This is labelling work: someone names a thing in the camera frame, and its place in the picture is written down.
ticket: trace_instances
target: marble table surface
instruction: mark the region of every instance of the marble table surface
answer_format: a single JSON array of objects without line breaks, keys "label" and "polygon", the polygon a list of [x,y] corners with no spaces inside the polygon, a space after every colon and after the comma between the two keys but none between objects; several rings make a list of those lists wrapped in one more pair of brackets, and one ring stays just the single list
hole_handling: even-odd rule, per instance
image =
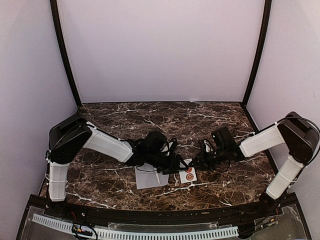
[{"label": "marble table surface", "polygon": [[[158,130],[177,138],[176,152],[185,159],[199,151],[198,140],[228,127],[236,141],[253,128],[239,103],[131,102],[89,103],[80,107],[87,120],[121,139],[140,139]],[[197,181],[180,183],[179,174],[168,185],[137,189],[135,169],[99,152],[82,149],[68,172],[66,199],[70,203],[118,210],[183,211],[220,208],[256,202],[274,178],[264,153],[231,162],[227,172],[196,171]],[[40,192],[46,195],[45,184]]]}]

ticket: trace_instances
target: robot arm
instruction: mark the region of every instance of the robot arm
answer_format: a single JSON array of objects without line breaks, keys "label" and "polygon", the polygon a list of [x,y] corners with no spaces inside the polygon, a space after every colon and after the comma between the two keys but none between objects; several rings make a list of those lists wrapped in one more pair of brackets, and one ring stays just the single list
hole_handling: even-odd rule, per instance
[{"label": "robot arm", "polygon": [[128,166],[148,163],[163,174],[188,169],[182,157],[174,153],[174,138],[167,142],[158,131],[150,132],[137,141],[121,140],[94,126],[79,113],[54,126],[49,132],[49,197],[53,202],[66,198],[66,182],[70,163],[81,148],[92,149]]},{"label": "robot arm", "polygon": [[295,112],[274,125],[246,138],[240,145],[236,144],[226,127],[211,135],[217,149],[207,140],[200,141],[200,153],[190,163],[191,167],[216,169],[216,164],[223,161],[240,161],[272,147],[286,144],[289,154],[279,172],[260,196],[260,212],[277,205],[277,199],[294,183],[301,171],[314,159],[320,132]]},{"label": "robot arm", "polygon": [[286,144],[289,155],[266,189],[272,199],[278,199],[292,184],[302,169],[309,164],[319,142],[319,133],[295,112],[289,113],[260,133],[241,142],[239,148],[248,158],[277,145]]},{"label": "robot arm", "polygon": [[49,197],[53,202],[65,200],[68,168],[81,148],[96,150],[122,163],[134,154],[127,141],[98,130],[82,115],[77,113],[69,117],[49,133],[50,150],[46,153],[46,159],[50,164]]}]

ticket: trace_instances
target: small card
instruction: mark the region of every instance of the small card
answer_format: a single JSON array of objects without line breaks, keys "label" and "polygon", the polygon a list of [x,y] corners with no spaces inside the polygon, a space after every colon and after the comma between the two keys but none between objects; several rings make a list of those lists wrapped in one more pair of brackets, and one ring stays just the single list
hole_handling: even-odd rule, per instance
[{"label": "small card", "polygon": [[158,173],[157,169],[145,163],[143,166],[135,167],[136,189],[149,189],[162,187],[168,184],[169,174]]},{"label": "small card", "polygon": [[[189,158],[184,161],[186,164],[189,164],[192,161],[192,159]],[[194,167],[189,167],[189,169],[187,170],[179,171],[179,175],[182,184],[197,181],[196,171]]]}]

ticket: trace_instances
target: red circular logo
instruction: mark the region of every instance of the red circular logo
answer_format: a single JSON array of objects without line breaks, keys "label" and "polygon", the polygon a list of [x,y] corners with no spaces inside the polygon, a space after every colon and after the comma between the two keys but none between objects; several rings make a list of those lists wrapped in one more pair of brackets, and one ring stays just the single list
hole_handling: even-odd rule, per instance
[{"label": "red circular logo", "polygon": [[184,170],[186,173],[191,173],[192,172],[192,168],[189,167],[187,170]]},{"label": "red circular logo", "polygon": [[188,180],[188,181],[192,181],[192,179],[194,179],[194,175],[192,173],[188,173],[185,178]]}]

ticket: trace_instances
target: black metal edge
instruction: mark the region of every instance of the black metal edge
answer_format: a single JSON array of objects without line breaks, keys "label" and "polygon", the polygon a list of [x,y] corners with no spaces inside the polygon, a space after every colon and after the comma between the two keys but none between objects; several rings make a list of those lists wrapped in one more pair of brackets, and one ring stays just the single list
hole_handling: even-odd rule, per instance
[{"label": "black metal edge", "polygon": [[82,103],[81,99],[77,90],[76,82],[71,70],[68,54],[67,54],[67,49],[65,45],[65,40],[61,28],[61,22],[60,22],[60,17],[59,17],[59,10],[58,10],[58,3],[57,0],[50,0],[50,5],[51,5],[51,12],[52,12],[52,18],[53,18],[53,24],[54,24],[54,29],[55,29],[55,34],[56,34],[56,39],[58,41],[59,49],[60,49],[60,54],[62,58],[62,62],[64,65],[64,70],[66,73],[66,76],[68,78],[68,82],[72,91],[72,95],[74,98],[74,101],[79,108]]},{"label": "black metal edge", "polygon": [[128,104],[128,103],[235,103],[241,104],[240,101],[103,101],[103,102],[83,102],[87,104]]},{"label": "black metal edge", "polygon": [[[244,111],[244,114],[245,114],[246,117],[248,118],[248,120],[249,120],[249,122],[250,122],[250,124],[251,124],[251,126],[252,126],[252,128],[253,128],[253,130],[254,130],[255,132],[259,131],[259,129],[258,129],[255,121],[253,120],[250,112],[248,111],[247,107],[246,107],[243,103],[241,103],[240,105],[241,105],[241,107],[242,107],[242,109],[243,109],[243,111]],[[278,170],[278,168],[277,168],[277,165],[276,165],[276,162],[275,162],[274,158],[273,158],[272,155],[271,155],[271,152],[270,152],[269,150],[265,150],[264,153],[265,153],[266,157],[269,159],[270,165],[271,165],[274,173],[277,174],[277,173],[279,172],[279,170]]]},{"label": "black metal edge", "polygon": [[[290,193],[281,199],[281,206],[289,206],[298,202],[295,193]],[[30,195],[27,208],[35,206],[45,209],[47,215],[54,214],[46,209],[48,201],[44,197]],[[186,225],[218,222],[220,226],[233,225],[245,226],[253,224],[254,220],[261,218],[256,214],[243,217],[240,211],[250,211],[257,209],[258,202],[252,202],[237,206],[228,206],[221,208],[211,208],[203,210],[188,210],[188,211],[130,211],[116,210],[107,208],[98,208],[91,206],[83,206],[73,203],[66,203],[70,211],[77,212],[78,209],[85,211],[85,223],[107,226],[109,223],[118,224],[138,224],[138,225]]]},{"label": "black metal edge", "polygon": [[244,97],[242,100],[242,104],[244,106],[247,106],[252,89],[255,84],[262,52],[263,52],[264,45],[265,45],[266,35],[267,35],[268,23],[269,23],[270,12],[271,12],[271,3],[272,3],[272,0],[265,0],[265,2],[264,2],[264,10],[263,10],[259,40],[258,40],[258,44],[256,47],[256,52],[255,52],[255,56],[254,56],[254,60],[253,60],[253,65],[252,65],[249,81],[246,86],[246,90],[245,90]]},{"label": "black metal edge", "polygon": [[311,238],[311,233],[310,233],[310,230],[309,230],[309,227],[308,227],[304,212],[302,211],[302,208],[301,208],[301,205],[300,205],[300,202],[299,202],[298,198],[296,199],[295,202],[296,202],[295,203],[296,208],[298,209],[298,213],[299,213],[299,216],[301,218],[301,222],[302,222],[302,225],[303,225],[303,228],[304,228],[305,235],[306,235],[308,240],[311,240],[312,239]]}]

